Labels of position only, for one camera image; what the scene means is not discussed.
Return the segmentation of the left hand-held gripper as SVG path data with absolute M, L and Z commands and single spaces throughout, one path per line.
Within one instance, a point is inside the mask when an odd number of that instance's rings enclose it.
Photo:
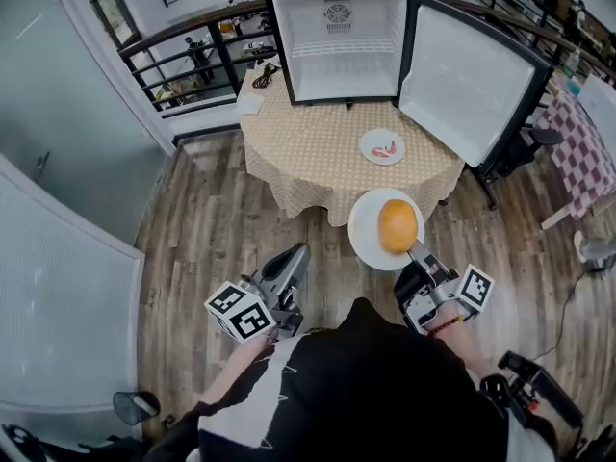
M 238 343 L 272 330 L 292 338 L 303 322 L 294 299 L 311 259 L 310 246 L 297 243 L 234 284 L 225 281 L 204 303 L 220 328 Z

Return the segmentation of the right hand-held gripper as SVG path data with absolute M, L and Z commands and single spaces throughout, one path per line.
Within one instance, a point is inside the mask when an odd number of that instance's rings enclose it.
M 408 251 L 415 262 L 406 266 L 394 286 L 394 296 L 405 323 L 415 332 L 427 335 L 439 309 L 456 304 L 463 321 L 482 313 L 495 289 L 495 280 L 469 264 L 462 276 L 447 270 L 419 241 Z

